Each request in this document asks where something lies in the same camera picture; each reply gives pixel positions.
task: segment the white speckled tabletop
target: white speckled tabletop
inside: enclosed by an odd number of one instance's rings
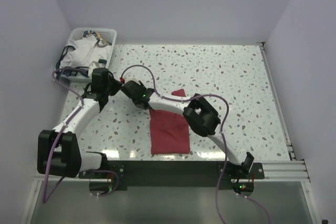
[[[259,161],[289,160],[276,105],[258,46],[116,45],[109,69],[115,78],[130,65],[148,66],[161,93],[183,88],[194,93],[222,95],[230,104],[225,135],[233,148],[250,151]],[[130,70],[147,88],[152,87],[143,68]],[[83,94],[85,84],[71,87]],[[222,101],[207,98],[223,118]],[[77,105],[69,92],[62,120]],[[103,111],[79,138],[82,151],[106,153],[122,160],[223,160],[224,153],[208,138],[190,130],[189,154],[152,155],[150,116],[134,106],[122,92],[110,97]]]

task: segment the laundry basket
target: laundry basket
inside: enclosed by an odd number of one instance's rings
[[[83,27],[82,28],[82,27],[80,27],[80,28],[76,28],[76,29],[72,30],[67,44],[69,44],[69,40],[71,40],[71,39],[73,39],[73,40],[81,39],[83,37],[83,33],[87,30],[92,30],[92,31],[95,31],[95,32],[99,33],[100,36],[104,40],[112,43],[111,51],[109,52],[109,57],[107,58],[106,65],[105,64],[100,64],[100,66],[103,67],[103,68],[109,68],[112,53],[113,53],[114,44],[116,42],[117,32],[113,29],[92,28],[92,27]],[[71,82],[85,82],[85,83],[91,82],[91,78],[84,77],[79,73],[76,76],[65,76],[64,74],[62,74],[61,76],[69,79]]]

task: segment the wire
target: wire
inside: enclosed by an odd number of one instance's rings
[[[220,95],[216,95],[216,94],[201,94],[201,95],[197,95],[195,97],[192,97],[192,98],[189,98],[189,99],[185,99],[185,100],[180,100],[180,99],[174,99],[174,98],[169,98],[169,97],[165,97],[164,95],[161,95],[157,89],[156,89],[156,84],[155,84],[155,77],[154,77],[154,74],[153,72],[146,66],[143,66],[143,65],[132,65],[132,66],[129,66],[127,67],[121,74],[121,77],[120,79],[122,80],[123,79],[123,75],[125,74],[125,72],[127,70],[129,70],[130,68],[134,68],[134,67],[141,67],[141,68],[144,68],[146,69],[151,77],[152,77],[152,80],[153,80],[153,89],[154,89],[154,92],[161,98],[163,99],[166,99],[166,100],[169,100],[169,101],[173,101],[173,102],[190,102],[192,100],[195,100],[195,99],[198,99],[198,98],[201,98],[201,97],[216,97],[218,99],[221,99],[225,105],[226,105],[226,112],[225,112],[225,116],[223,118],[223,121],[220,125],[220,134],[222,136],[222,139],[223,139],[223,142],[224,142],[224,147],[225,147],[225,160],[224,160],[224,165],[223,165],[223,169],[222,169],[222,172],[221,174],[219,175],[219,178],[218,178],[218,181],[217,181],[217,186],[216,186],[216,194],[215,194],[215,201],[216,201],[216,209],[217,209],[217,212],[218,212],[218,215],[219,215],[219,218],[220,220],[222,221],[223,224],[226,224],[227,222],[224,220],[224,217],[222,216],[221,212],[220,212],[220,209],[219,209],[219,204],[218,204],[218,191],[219,191],[219,186],[221,184],[221,180],[222,180],[222,176],[224,174],[224,171],[225,171],[225,168],[227,166],[227,144],[226,144],[226,139],[225,139],[225,136],[224,136],[224,131],[223,131],[223,128],[224,128],[224,123],[227,119],[227,116],[229,114],[229,104],[228,102],[223,98],[221,97]],[[265,213],[267,214],[267,217],[268,217],[268,224],[271,224],[271,218],[270,218],[270,215],[267,211],[267,209],[260,203],[258,203],[257,201],[255,201],[254,199],[251,199],[251,198],[247,198],[249,199],[250,201],[256,203],[257,205],[259,205],[264,211]]]
[[[74,70],[74,68],[60,68],[60,69],[56,69],[55,71],[52,72],[52,77],[53,77],[53,80],[56,81],[59,85],[61,85],[62,87],[64,87],[65,89],[71,91],[72,93],[74,93],[76,96],[78,96],[79,100],[80,100],[80,103],[82,106],[79,106],[72,114],[71,116],[68,118],[68,120],[65,122],[65,125],[60,129],[60,131],[58,132],[52,146],[51,146],[51,149],[50,149],[50,152],[49,152],[49,156],[48,156],[48,161],[47,161],[47,166],[46,166],[46,172],[45,172],[45,177],[44,177],[44,187],[43,187],[43,196],[42,196],[42,202],[43,204],[45,204],[49,198],[51,197],[51,195],[54,193],[54,191],[56,190],[56,188],[59,186],[59,184],[62,182],[62,180],[64,179],[64,177],[62,177],[59,181],[57,181],[56,185],[54,186],[54,188],[51,190],[50,194],[47,195],[47,187],[48,187],[48,180],[49,180],[49,173],[50,173],[50,166],[51,166],[51,160],[52,160],[52,156],[55,152],[55,148],[58,144],[58,141],[63,133],[63,131],[65,130],[66,126],[70,123],[70,121],[78,114],[78,112],[82,109],[82,107],[84,106],[84,99],[83,97],[78,93],[76,92],[74,89],[68,87],[67,85],[65,85],[64,83],[62,83],[60,80],[57,79],[57,77],[55,77],[55,74],[56,73],[59,73],[61,71],[64,71],[64,70]],[[114,189],[111,191],[115,191],[118,184],[119,184],[119,178],[118,178],[118,175],[113,172],[113,171],[108,171],[108,170],[100,170],[100,171],[94,171],[94,170],[91,170],[91,172],[100,172],[100,173],[112,173],[113,175],[116,176],[117,178],[117,184],[116,186],[114,187]]]

